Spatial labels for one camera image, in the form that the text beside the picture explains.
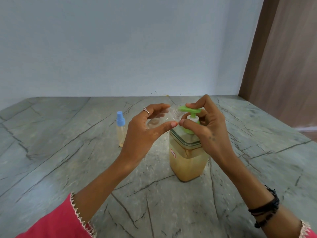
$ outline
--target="left hand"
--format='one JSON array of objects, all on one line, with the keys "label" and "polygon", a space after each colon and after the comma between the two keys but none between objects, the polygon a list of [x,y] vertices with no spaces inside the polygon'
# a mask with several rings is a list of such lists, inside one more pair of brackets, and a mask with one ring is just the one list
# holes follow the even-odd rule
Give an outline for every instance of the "left hand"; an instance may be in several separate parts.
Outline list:
[{"label": "left hand", "polygon": [[177,126],[176,121],[170,121],[153,129],[146,127],[148,119],[154,118],[169,107],[170,105],[164,103],[150,104],[146,107],[150,115],[143,110],[129,122],[128,131],[119,157],[121,161],[129,166],[129,169],[135,169],[138,166],[149,152],[154,141],[165,132]]}]

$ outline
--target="pink sleeve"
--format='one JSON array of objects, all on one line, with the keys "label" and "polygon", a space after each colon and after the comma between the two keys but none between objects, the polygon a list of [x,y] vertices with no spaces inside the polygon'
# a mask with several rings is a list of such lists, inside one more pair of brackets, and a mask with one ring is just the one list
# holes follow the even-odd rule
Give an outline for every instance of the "pink sleeve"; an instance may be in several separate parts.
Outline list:
[{"label": "pink sleeve", "polygon": [[81,217],[76,213],[73,204],[73,193],[51,213],[38,220],[27,232],[16,238],[91,238],[96,237],[93,226],[90,223],[81,222]]},{"label": "pink sleeve", "polygon": [[317,238],[317,235],[313,232],[308,223],[304,221],[301,221],[301,223],[303,226],[301,228],[299,238]]}]

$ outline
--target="green pump head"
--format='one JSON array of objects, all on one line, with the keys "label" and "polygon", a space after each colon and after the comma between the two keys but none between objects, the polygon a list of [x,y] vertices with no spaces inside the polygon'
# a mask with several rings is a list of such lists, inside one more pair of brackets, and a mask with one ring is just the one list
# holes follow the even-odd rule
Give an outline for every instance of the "green pump head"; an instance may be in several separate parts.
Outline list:
[{"label": "green pump head", "polygon": [[[193,108],[188,108],[188,107],[186,107],[186,106],[180,106],[180,107],[178,108],[178,110],[181,111],[181,112],[191,113],[191,115],[188,116],[187,119],[190,119],[190,120],[192,120],[192,121],[194,121],[194,122],[200,124],[199,118],[196,116],[196,114],[200,113],[200,111],[201,111],[200,108],[199,108],[199,109],[193,109]],[[192,134],[192,135],[194,134],[194,132],[191,131],[190,129],[186,129],[186,128],[183,127],[183,130],[184,130],[186,133],[188,133],[188,134]]]}]

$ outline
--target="black thread bracelet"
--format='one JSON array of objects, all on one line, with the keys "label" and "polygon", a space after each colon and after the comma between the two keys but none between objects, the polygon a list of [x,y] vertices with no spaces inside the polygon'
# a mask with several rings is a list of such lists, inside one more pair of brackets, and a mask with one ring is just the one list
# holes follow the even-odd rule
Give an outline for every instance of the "black thread bracelet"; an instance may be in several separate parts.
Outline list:
[{"label": "black thread bracelet", "polygon": [[271,212],[265,217],[265,220],[262,220],[260,222],[256,222],[254,224],[255,228],[261,228],[267,224],[267,222],[274,216],[274,214],[277,212],[280,204],[280,199],[277,197],[276,191],[270,189],[269,187],[265,186],[269,192],[274,196],[274,199],[270,201],[269,203],[255,209],[249,209],[249,212],[253,216],[261,216],[268,212]]}]

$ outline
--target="light blue wall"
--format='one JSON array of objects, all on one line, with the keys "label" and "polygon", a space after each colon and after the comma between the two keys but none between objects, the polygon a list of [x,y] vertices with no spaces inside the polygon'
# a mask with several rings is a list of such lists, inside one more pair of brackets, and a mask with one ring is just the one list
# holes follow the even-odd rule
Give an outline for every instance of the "light blue wall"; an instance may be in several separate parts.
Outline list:
[{"label": "light blue wall", "polygon": [[262,2],[0,0],[0,109],[34,96],[236,94]]}]

